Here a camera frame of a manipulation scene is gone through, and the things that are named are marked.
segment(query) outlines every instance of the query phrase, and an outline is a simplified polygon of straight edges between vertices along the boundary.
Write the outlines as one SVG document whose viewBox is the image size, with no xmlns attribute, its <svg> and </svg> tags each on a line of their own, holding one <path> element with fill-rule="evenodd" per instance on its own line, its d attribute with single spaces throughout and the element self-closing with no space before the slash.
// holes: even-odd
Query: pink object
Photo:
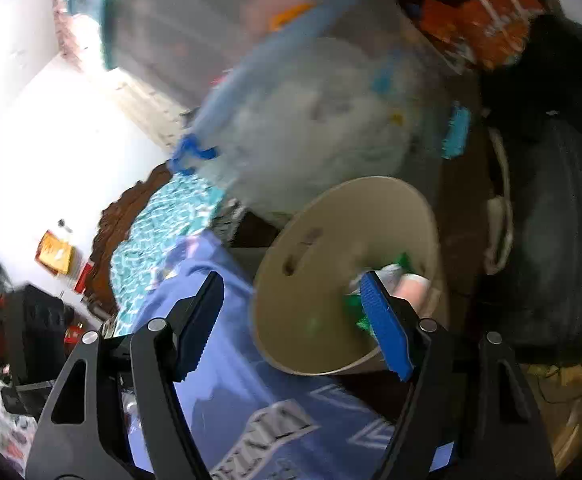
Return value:
<svg viewBox="0 0 582 480">
<path fill-rule="evenodd" d="M 418 274 L 403 274 L 391 295 L 408 301 L 418 310 L 429 290 L 429 280 Z"/>
</svg>

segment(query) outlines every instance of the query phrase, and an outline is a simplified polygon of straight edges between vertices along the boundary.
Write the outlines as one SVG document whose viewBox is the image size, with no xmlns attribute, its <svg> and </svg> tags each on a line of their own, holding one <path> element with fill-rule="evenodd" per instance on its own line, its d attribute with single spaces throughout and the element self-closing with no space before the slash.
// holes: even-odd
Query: teal patterned fabric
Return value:
<svg viewBox="0 0 582 480">
<path fill-rule="evenodd" d="M 174 175 L 135 218 L 128 239 L 111 257 L 111 289 L 118 307 L 114 335 L 129 333 L 146 294 L 178 237 L 202 231 L 224 192 L 196 175 Z"/>
</svg>

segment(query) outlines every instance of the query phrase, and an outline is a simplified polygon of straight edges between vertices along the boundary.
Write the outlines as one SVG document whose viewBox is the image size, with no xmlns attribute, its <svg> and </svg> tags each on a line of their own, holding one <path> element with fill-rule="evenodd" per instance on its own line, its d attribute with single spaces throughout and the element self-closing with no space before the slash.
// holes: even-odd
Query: screw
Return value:
<svg viewBox="0 0 582 480">
<path fill-rule="evenodd" d="M 149 321 L 149 330 L 151 332 L 159 332 L 165 326 L 167 326 L 167 322 L 162 317 L 156 317 L 155 319 L 151 319 Z"/>
<path fill-rule="evenodd" d="M 82 342 L 86 345 L 90 345 L 91 343 L 93 343 L 94 341 L 98 340 L 98 333 L 97 332 L 93 332 L 93 330 L 91 330 L 90 332 L 85 333 L 82 336 Z"/>
<path fill-rule="evenodd" d="M 426 317 L 424 319 L 420 319 L 420 329 L 423 332 L 436 332 L 438 329 L 438 324 L 436 323 L 436 320 L 431 319 L 430 317 Z"/>
</svg>

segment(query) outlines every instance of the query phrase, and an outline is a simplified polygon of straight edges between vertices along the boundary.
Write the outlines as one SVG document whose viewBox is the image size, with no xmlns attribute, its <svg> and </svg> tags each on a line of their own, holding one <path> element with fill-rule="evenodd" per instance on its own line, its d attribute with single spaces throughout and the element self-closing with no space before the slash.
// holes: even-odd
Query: orange object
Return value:
<svg viewBox="0 0 582 480">
<path fill-rule="evenodd" d="M 402 298 L 419 310 L 429 290 L 429 280 L 418 274 L 403 274 L 395 290 L 391 293 L 396 298 Z"/>
<path fill-rule="evenodd" d="M 422 3 L 420 30 L 443 43 L 455 41 L 458 32 L 458 10 L 437 0 Z"/>
<path fill-rule="evenodd" d="M 47 231 L 37 246 L 36 262 L 39 262 L 53 274 L 68 274 L 71 268 L 73 247 Z"/>
<path fill-rule="evenodd" d="M 300 4 L 290 9 L 285 10 L 279 14 L 276 14 L 269 20 L 269 30 L 271 32 L 277 32 L 282 27 L 284 27 L 288 22 L 295 20 L 300 14 L 304 14 L 307 10 L 311 9 L 313 6 L 311 4 Z"/>
<path fill-rule="evenodd" d="M 77 292 L 78 294 L 83 294 L 84 289 L 87 287 L 87 277 L 88 274 L 93 270 L 94 263 L 92 261 L 88 261 L 82 267 L 80 271 L 80 275 L 78 276 L 78 281 L 75 282 L 75 286 L 73 287 L 73 291 Z"/>
<path fill-rule="evenodd" d="M 469 0 L 458 9 L 458 30 L 488 70 L 515 62 L 529 37 L 537 0 Z"/>
</svg>

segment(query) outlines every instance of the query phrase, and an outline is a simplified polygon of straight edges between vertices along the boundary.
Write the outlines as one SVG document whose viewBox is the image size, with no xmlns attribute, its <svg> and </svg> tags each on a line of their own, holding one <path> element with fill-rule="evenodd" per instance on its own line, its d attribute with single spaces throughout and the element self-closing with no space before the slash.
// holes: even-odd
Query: white strap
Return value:
<svg viewBox="0 0 582 480">
<path fill-rule="evenodd" d="M 522 8 L 519 0 L 511 0 L 511 3 L 513 4 L 514 7 L 516 7 L 516 10 L 517 10 L 519 16 L 521 17 L 521 19 L 525 23 L 527 23 L 527 25 L 529 25 L 530 12 L 527 9 Z"/>
<path fill-rule="evenodd" d="M 509 163 L 507 162 L 507 153 L 504 149 L 502 137 L 500 132 L 495 128 L 489 128 L 489 138 L 494 146 L 494 152 L 498 165 L 500 166 L 500 173 L 502 174 L 502 197 L 495 197 L 487 204 L 488 213 L 497 214 L 498 209 L 503 209 L 506 218 L 506 224 L 503 226 L 500 222 L 500 227 L 497 228 L 494 222 L 490 222 L 490 229 L 496 228 L 496 233 L 490 233 L 490 245 L 484 253 L 484 270 L 488 275 L 500 272 L 507 264 L 507 259 L 511 253 L 511 246 L 513 245 L 513 208 L 511 207 L 511 189 L 509 180 Z M 500 240 L 500 232 L 502 227 L 506 229 L 504 235 L 504 244 L 500 258 L 495 262 L 495 254 L 498 249 L 498 241 Z"/>
<path fill-rule="evenodd" d="M 478 0 L 478 1 L 482 4 L 484 10 L 487 11 L 487 14 L 491 16 L 491 19 L 494 20 L 494 24 L 496 27 L 498 27 L 498 30 L 503 30 L 502 22 L 500 21 L 500 16 L 498 16 L 498 13 L 492 7 L 492 4 L 489 3 L 489 0 Z"/>
</svg>

